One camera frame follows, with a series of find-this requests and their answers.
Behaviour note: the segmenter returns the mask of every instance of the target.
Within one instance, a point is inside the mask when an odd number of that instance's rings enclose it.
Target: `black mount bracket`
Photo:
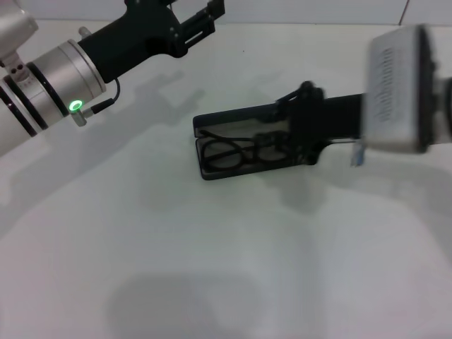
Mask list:
[[[271,105],[195,117],[201,175],[216,180],[315,165],[329,145],[360,138],[361,111],[362,95],[325,99],[308,81]]]
[[[225,0],[180,23],[168,6],[175,0],[126,0],[126,13],[79,45],[109,83],[157,54],[181,58],[190,47],[215,32],[214,21],[225,14]]]

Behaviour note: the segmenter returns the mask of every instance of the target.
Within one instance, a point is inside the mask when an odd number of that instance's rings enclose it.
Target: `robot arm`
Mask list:
[[[272,105],[196,117],[201,175],[315,165],[334,143],[354,143],[354,166],[366,148],[423,154],[450,143],[452,78],[435,78],[433,58],[427,28],[406,27],[371,42],[365,94],[326,99],[306,82]]]
[[[2,1],[0,66],[8,75],[0,81],[0,156],[70,114],[84,125],[93,111],[81,107],[104,93],[105,83],[154,55],[183,57],[215,32],[214,21],[225,13],[224,0],[211,0],[180,23],[168,8],[172,2],[126,0],[120,19],[94,34],[81,30],[80,42],[69,40],[24,64],[16,50],[37,30],[36,22],[16,0]]]

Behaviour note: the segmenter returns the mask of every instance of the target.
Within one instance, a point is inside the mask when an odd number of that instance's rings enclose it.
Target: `black cable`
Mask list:
[[[113,98],[107,99],[105,101],[102,101],[99,104],[96,104],[92,106],[90,109],[93,111],[93,114],[97,114],[104,109],[107,109],[108,107],[112,106],[119,98],[119,95],[121,94],[121,84],[119,83],[118,79],[114,79],[116,82],[117,92],[116,95]]]
[[[209,131],[199,131],[199,133],[205,137],[212,138],[203,144],[201,148],[201,166],[207,172],[230,172],[239,170],[245,165],[261,164],[275,164],[278,162],[284,162],[293,159],[293,152],[288,145],[288,133],[283,131],[274,131],[270,133],[257,134],[253,138],[227,138],[224,136],[218,136]],[[237,142],[252,143],[250,146],[240,146]],[[228,150],[222,153],[206,156],[206,151],[209,147],[215,144],[225,144],[232,147],[232,150]],[[274,147],[279,153],[284,156],[276,160],[263,159],[261,151],[264,148]],[[240,156],[239,162],[233,166],[218,167],[212,164],[212,162],[231,157],[233,155]]]
[[[119,99],[119,96],[121,95],[121,84],[119,83],[118,79],[114,79],[114,81],[116,82],[116,95],[114,96],[113,100],[116,102]]]

